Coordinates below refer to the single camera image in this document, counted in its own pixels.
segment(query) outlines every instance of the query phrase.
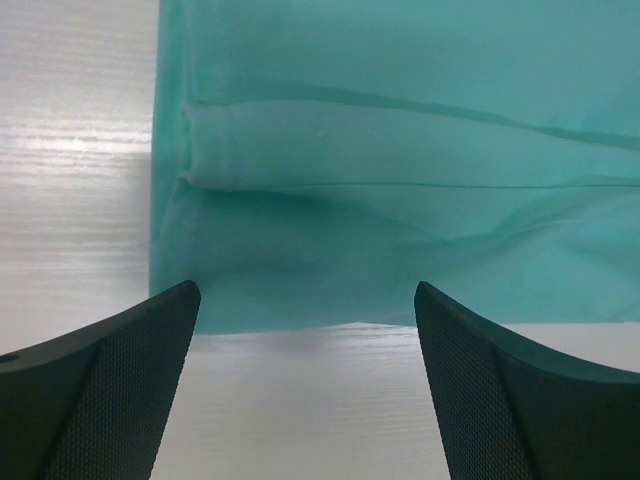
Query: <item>light wood grain surface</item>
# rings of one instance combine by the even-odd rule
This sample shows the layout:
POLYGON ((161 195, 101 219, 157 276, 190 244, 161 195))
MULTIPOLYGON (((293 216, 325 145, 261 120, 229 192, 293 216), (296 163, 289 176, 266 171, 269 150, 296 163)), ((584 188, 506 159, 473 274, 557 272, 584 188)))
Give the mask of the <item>light wood grain surface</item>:
MULTIPOLYGON (((2 10, 6 352, 146 298, 157 2, 2 10)), ((515 328, 640 371, 637 324, 515 328)), ((196 338, 154 478, 448 478, 415 329, 196 338)))

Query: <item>white table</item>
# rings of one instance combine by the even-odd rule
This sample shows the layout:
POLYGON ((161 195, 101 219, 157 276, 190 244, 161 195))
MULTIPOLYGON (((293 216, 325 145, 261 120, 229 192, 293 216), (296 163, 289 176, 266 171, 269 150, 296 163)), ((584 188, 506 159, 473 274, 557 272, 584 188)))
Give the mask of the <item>white table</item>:
MULTIPOLYGON (((5 0, 0 352, 147 293, 157 0, 5 0)), ((640 325, 524 325, 640 371, 640 325)), ((197 337, 154 478, 447 478, 415 329, 197 337)))

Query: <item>black textured pad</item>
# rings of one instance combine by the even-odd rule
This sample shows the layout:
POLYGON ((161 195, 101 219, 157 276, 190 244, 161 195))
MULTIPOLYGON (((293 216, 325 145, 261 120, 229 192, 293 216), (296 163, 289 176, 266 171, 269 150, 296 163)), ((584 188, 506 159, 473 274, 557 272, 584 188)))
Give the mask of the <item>black textured pad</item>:
POLYGON ((0 357, 0 478, 148 479, 199 304, 185 282, 0 357))
POLYGON ((415 308, 452 480, 640 479, 640 374, 528 340, 426 283, 415 308))

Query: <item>turquoise garment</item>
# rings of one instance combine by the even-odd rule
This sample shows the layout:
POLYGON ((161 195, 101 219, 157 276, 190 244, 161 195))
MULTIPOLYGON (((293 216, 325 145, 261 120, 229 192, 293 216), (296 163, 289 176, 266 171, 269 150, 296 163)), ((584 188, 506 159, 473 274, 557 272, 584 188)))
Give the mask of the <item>turquoise garment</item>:
POLYGON ((162 0, 150 289, 198 331, 640 320, 640 2, 162 0))

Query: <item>folded cloth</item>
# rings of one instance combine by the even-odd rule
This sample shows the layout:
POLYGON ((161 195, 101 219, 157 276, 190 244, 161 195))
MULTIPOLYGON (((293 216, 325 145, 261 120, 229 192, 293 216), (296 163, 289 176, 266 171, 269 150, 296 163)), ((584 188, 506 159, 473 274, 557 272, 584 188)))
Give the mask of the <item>folded cloth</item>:
POLYGON ((200 333, 640 320, 640 4, 161 0, 151 224, 200 333))

